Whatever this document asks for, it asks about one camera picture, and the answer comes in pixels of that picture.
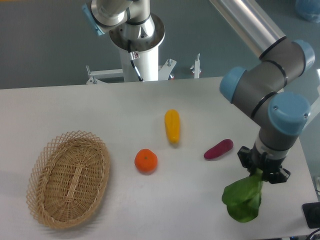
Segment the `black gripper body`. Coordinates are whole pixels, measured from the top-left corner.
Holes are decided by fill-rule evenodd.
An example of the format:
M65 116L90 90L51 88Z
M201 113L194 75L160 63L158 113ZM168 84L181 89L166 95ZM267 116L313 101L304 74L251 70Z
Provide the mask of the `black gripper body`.
M242 146L237 156L242 166L250 173L250 177L255 174L260 175L264 182L286 183L291 175L291 172L282 166L285 156L273 159L271 154L266 151L260 153L255 146L252 149Z

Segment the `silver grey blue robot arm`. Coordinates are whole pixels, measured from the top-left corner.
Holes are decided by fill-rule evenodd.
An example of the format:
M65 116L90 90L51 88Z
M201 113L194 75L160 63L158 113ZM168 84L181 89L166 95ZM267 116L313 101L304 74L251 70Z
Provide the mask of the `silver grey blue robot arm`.
M251 70L235 67L220 82L221 94L256 124L260 131L253 148L238 157L251 174L284 183L290 172L282 163L306 126L311 112L301 95L284 92L291 81L315 61L305 41L290 41L254 0L214 0L212 4L260 59ZM126 82L168 80L168 61L159 67L159 45L165 37L161 19L148 0L91 0L82 10L98 35L109 34L118 47Z

